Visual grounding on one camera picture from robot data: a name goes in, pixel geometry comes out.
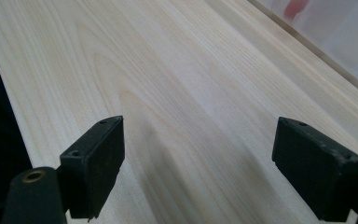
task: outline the wood grain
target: wood grain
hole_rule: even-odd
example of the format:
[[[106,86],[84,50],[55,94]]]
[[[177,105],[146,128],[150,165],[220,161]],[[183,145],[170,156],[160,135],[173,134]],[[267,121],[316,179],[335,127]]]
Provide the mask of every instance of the wood grain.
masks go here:
[[[124,116],[92,223],[318,223],[271,161],[278,117],[358,153],[358,90],[244,0],[1,0],[0,72],[34,166]]]

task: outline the wooden plank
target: wooden plank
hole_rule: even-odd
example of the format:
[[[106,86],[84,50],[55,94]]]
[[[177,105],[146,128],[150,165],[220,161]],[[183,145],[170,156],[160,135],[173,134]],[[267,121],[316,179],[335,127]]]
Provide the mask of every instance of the wooden plank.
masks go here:
[[[1,0],[0,72],[34,166],[124,116],[94,223],[318,223],[271,161],[278,117],[358,153],[358,90],[247,1]]]

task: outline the screw hole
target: screw hole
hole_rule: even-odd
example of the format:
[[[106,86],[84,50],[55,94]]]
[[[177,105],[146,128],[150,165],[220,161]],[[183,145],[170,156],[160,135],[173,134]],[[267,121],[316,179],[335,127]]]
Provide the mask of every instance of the screw hole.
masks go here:
[[[79,156],[79,151],[75,150],[71,152],[71,156]]]
[[[33,183],[35,181],[40,180],[41,178],[43,178],[43,176],[46,174],[46,172],[42,171],[42,170],[38,170],[38,171],[32,171],[31,173],[28,173],[27,175],[25,175],[22,178],[22,182],[24,183]]]

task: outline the clamp jaw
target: clamp jaw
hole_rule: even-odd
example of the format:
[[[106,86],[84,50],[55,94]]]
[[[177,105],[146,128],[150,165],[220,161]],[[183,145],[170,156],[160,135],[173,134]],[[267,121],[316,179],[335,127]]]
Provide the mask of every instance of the clamp jaw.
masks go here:
[[[54,170],[39,167],[17,175],[10,184],[2,223],[66,223],[98,217],[124,161],[121,116],[92,126],[61,156]]]
[[[317,218],[358,214],[358,155],[308,124],[279,118],[272,160]]]

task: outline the wooden board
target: wooden board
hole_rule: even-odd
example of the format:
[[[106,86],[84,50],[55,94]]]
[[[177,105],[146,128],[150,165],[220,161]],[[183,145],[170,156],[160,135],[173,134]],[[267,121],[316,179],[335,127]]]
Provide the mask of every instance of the wooden board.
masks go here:
[[[93,223],[318,223],[271,161],[278,117],[358,153],[358,90],[244,0],[1,0],[0,72],[34,166],[124,116]]]

